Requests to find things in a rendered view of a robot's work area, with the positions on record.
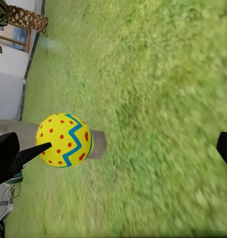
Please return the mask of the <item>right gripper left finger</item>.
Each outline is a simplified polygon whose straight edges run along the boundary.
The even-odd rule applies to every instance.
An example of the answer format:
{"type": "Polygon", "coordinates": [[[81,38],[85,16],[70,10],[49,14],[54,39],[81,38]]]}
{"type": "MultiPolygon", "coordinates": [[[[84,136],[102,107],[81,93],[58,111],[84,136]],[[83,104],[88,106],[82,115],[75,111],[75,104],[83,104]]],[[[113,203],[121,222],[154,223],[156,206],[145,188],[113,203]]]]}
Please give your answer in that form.
{"type": "Polygon", "coordinates": [[[0,135],[0,181],[20,151],[16,132],[0,135]]]}

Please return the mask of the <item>easter egg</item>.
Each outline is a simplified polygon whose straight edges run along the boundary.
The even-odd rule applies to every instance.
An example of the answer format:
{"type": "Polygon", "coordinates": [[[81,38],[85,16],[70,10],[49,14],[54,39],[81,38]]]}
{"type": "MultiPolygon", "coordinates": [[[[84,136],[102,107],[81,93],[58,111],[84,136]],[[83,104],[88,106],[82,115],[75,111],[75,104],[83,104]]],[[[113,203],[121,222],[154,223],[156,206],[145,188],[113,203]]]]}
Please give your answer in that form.
{"type": "Polygon", "coordinates": [[[40,125],[36,146],[52,143],[40,154],[49,165],[57,168],[72,167],[83,162],[94,146],[90,129],[79,118],[70,114],[54,114],[40,125]]]}

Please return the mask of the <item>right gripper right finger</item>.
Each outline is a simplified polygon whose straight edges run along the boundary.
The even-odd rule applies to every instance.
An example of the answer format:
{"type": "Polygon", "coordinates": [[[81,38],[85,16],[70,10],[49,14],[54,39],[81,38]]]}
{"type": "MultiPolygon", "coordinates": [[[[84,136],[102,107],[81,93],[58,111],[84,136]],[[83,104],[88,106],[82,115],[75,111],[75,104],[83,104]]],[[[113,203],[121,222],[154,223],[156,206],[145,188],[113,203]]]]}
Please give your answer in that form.
{"type": "Polygon", "coordinates": [[[220,133],[217,150],[224,159],[224,161],[227,163],[227,132],[220,133]]]}

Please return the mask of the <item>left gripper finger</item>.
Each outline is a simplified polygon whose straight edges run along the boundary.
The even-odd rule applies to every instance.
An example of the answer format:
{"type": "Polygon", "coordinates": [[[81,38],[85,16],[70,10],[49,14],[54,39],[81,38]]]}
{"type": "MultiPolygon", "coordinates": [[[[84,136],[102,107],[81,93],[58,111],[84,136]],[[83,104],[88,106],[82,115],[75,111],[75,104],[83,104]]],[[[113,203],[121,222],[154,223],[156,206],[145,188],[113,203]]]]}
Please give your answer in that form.
{"type": "Polygon", "coordinates": [[[17,164],[20,168],[20,170],[23,169],[23,165],[29,162],[30,160],[34,159],[44,151],[48,150],[50,147],[52,147],[52,143],[44,143],[38,146],[34,146],[29,149],[24,149],[22,151],[19,151],[16,155],[15,159],[17,161],[17,164]]]}

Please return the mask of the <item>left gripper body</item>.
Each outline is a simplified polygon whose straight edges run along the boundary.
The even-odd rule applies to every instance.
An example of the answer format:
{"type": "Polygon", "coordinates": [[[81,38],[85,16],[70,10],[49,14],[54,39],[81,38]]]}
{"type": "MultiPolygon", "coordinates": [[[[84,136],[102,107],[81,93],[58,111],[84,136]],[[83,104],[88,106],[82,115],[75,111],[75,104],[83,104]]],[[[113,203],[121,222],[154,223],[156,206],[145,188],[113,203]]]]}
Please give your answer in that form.
{"type": "Polygon", "coordinates": [[[11,163],[10,167],[8,168],[7,172],[5,173],[5,175],[3,176],[2,180],[0,181],[1,183],[4,183],[5,181],[11,179],[14,177],[15,174],[19,173],[21,170],[17,164],[16,159],[13,160],[13,162],[11,163]]]}

